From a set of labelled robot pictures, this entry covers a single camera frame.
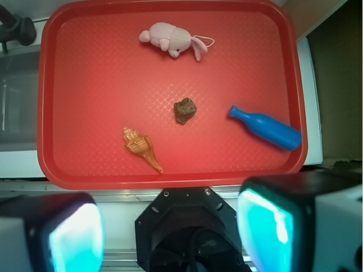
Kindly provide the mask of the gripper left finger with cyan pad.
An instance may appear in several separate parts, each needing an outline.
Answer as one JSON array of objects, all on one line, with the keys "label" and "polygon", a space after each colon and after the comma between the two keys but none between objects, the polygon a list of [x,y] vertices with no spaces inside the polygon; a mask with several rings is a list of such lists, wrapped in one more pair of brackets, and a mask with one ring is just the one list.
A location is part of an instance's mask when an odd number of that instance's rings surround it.
[{"label": "gripper left finger with cyan pad", "polygon": [[1,197],[1,271],[100,271],[104,250],[89,194]]}]

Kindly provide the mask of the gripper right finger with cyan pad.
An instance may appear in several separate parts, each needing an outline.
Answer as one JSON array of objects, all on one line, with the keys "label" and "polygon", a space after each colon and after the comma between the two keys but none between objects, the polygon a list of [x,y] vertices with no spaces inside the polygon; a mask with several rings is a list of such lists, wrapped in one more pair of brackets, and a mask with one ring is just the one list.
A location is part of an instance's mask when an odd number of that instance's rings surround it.
[{"label": "gripper right finger with cyan pad", "polygon": [[237,224],[258,271],[361,271],[362,175],[250,177],[240,187]]}]

